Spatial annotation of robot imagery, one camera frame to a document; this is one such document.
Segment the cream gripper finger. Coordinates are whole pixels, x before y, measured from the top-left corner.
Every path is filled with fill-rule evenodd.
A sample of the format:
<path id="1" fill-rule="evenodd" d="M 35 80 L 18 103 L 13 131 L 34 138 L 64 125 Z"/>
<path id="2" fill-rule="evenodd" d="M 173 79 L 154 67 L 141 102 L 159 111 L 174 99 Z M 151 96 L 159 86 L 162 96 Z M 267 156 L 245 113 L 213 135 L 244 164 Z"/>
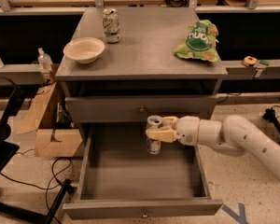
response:
<path id="1" fill-rule="evenodd" d="M 163 127 L 169 126 L 172 129 L 174 129 L 176 124 L 178 123 L 178 117 L 174 117 L 174 116 L 162 117 L 161 122 Z"/>
<path id="2" fill-rule="evenodd" d="M 158 140 L 165 143 L 173 143 L 177 138 L 178 134 L 176 130 L 172 128 L 167 129 L 147 129 L 146 135 L 148 138 Z"/>

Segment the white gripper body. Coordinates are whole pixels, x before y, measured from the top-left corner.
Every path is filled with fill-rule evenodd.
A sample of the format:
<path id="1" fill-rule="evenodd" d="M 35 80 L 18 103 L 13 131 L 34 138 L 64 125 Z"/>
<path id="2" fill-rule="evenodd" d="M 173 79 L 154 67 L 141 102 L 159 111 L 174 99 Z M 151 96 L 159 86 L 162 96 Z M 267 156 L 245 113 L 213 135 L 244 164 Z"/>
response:
<path id="1" fill-rule="evenodd" d="M 192 116 L 185 116 L 178 120 L 176 131 L 177 140 L 185 146 L 195 146 L 198 140 L 200 119 Z"/>

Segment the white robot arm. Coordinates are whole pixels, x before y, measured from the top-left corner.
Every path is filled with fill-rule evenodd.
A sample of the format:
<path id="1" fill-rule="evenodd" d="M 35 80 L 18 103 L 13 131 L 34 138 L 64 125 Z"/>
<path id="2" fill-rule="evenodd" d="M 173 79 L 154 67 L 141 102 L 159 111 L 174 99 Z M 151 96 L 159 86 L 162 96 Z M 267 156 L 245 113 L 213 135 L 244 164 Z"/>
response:
<path id="1" fill-rule="evenodd" d="M 162 143 L 178 141 L 185 146 L 204 145 L 215 152 L 241 156 L 250 153 L 280 181 L 280 145 L 248 119 L 231 115 L 223 121 L 193 116 L 147 118 L 147 150 L 158 154 Z"/>

